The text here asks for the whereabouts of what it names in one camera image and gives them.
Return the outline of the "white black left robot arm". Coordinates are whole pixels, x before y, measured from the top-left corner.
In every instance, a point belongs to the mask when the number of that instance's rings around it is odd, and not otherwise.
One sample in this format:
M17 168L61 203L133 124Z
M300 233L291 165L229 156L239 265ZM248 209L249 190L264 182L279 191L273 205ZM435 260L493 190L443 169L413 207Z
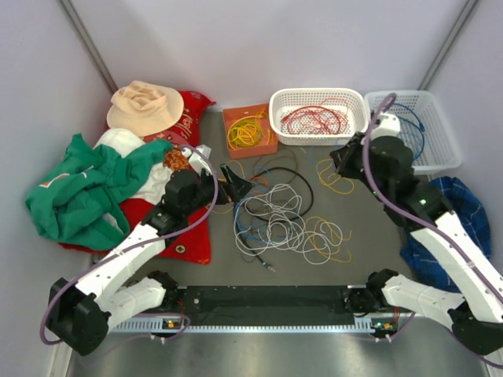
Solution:
M140 282L126 282L150 259L193 228L189 217L200 209L240 202L253 184L221 167L218 180L202 169L178 170L165 185L161 201L134 227L129 236L89 271L70 281L60 278L50 288L42 330L51 331L77 354L86 356L117 325L148 309L167 312L178 292L165 273Z

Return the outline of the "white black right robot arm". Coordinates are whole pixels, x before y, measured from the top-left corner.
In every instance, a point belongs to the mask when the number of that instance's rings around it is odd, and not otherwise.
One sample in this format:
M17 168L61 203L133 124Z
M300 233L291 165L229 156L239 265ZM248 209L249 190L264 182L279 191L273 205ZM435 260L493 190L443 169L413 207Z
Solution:
M440 290L383 269L359 292L347 290L355 312L398 306L448 329L468 350L486 356L502 348L502 276L465 232L447 198L414 174L413 152L392 136L368 141L357 132L331 152L336 173L359 180L387 216L425 247L458 288Z

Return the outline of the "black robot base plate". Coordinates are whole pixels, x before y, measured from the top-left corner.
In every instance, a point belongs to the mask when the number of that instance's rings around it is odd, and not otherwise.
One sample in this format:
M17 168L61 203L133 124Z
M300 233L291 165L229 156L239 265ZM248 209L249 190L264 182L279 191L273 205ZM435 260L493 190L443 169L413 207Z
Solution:
M350 324L355 314L392 313L364 288L345 286L192 286L171 289L158 313L184 313L192 325Z

